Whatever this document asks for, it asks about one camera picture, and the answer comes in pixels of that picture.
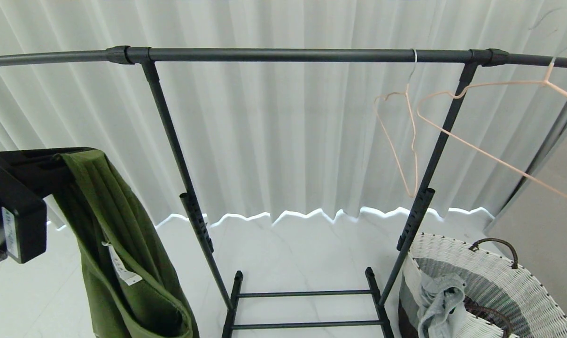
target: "woven basket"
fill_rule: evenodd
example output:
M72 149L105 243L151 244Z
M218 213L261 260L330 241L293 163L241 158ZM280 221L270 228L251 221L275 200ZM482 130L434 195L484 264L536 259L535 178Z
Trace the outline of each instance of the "woven basket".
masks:
M513 260L479 250L482 242L509 246ZM513 334L522 338L567 338L567 316L530 271L517 263L511 244L500 239L483 239L468 244L445 236L419 233L402 267L398 304L402 337L416 333L420 306L421 273L430 277L455 273L466 281L465 294L481 308L506 317ZM458 337L502 338L509 336L503 320L468 314Z

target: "black garment rack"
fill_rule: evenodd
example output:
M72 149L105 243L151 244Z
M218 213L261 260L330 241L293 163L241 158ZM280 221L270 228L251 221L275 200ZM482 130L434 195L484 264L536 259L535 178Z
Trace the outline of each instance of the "black garment rack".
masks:
M551 56L510 54L500 49L470 49L468 51L445 51L445 50L419 50L412 49L204 49L204 48L150 48L150 47L130 47L116 46L102 51L74 51L74 52L52 52L22 55L3 55L0 56L1 66L16 66L28 64L48 64L64 62L95 62L108 61L118 64L141 64L146 79L150 85L150 90L154 95L158 114L163 122L165 132L174 154L181 178L185 184L186 192L180 195L180 199L185 206L189 221L193 226L197 239L200 242L202 252L206 257L206 262L212 271L214 280L217 283L221 296L227 306L227 316L223 325L223 338L231 338L234 330L253 330L253 329L291 329L307 327L341 327L359 325L379 325L386 338L394 337L390 327L384 303L390 295L390 291L400 272L402 263L406 258L408 250L414 237L423 221L425 212L429 207L435 191L429 187L432 176L448 135L440 132L438 141L435 144L432 156L427 165L423 180L419 186L417 197L415 198L405 227L400 235L397 244L399 255L390 273L386 286L380 294L380 290L375 281L375 274L369 267L365 270L369 289L364 290L336 290L336 291L298 291L298 292L264 292L264 293L242 293L241 284L244 275L241 271L235 274L231 294L227 293L225 283L218 271L217 263L212 253L214 252L212 240L208 235L204 218L200 210L200 205L196 198L195 190L191 182L191 177L183 151L178 142L175 127L172 124L169 107L165 100L160 79L156 70L157 61L210 61L210 62L414 62L417 53L417 62L441 62L441 63L462 63L464 64L457 94L468 86L477 70L478 66L492 67L503 64L519 64L530 66L548 66ZM556 58L555 67L567 68L567 58ZM457 119L459 109L465 96L454 99L450 105L443 128L450 131ZM255 297L299 297L299 296L325 296L325 295L371 295L378 320L369 321L338 321L338 322L317 322L317 323L259 323L259 324L236 324L235 315L238 310L240 298Z

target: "green garment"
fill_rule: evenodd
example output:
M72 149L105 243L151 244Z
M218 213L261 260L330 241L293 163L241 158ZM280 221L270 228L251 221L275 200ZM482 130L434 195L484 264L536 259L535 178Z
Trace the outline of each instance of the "green garment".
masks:
M54 197L77 236L96 336L198 338L174 267L131 188L100 150L61 156L75 182ZM143 279L127 285L106 244Z

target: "clothing tag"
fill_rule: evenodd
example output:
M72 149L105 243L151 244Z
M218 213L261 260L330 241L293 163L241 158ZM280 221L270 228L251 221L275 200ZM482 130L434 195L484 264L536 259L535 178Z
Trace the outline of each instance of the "clothing tag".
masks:
M6 236L6 248L16 258L20 258L18 250L18 236L16 235L16 221L10 210L1 207L1 216L4 220L4 234Z
M127 283L128 286L131 286L143 279L135 272L127 270L127 268L124 266L123 261L120 259L120 257L116 253L116 250L114 250L114 247L111 244L103 242L102 245L108 247L110 257L112 259L112 265L114 265L116 274L118 274L118 277L125 283Z

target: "floor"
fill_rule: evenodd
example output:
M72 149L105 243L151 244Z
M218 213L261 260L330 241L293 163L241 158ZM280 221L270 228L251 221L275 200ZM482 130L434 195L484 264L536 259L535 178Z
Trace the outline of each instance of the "floor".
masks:
M242 292L366 289L372 267L380 289L391 270L405 210L383 214L364 208L358 218L338 213L229 217L210 228L219 269L230 289L237 270ZM490 222L486 212L451 211L444 220L429 212L423 231L474 241ZM157 231L177 268L203 338L221 336L225 305L191 226L172 217ZM67 228L48 233L47 252L18 265L0 263L0 338L94 338L75 238ZM396 323L397 289L386 309ZM371 296L255 298L240 300L236 323L290 323L377 319ZM379 327L237 331L236 338L382 337Z

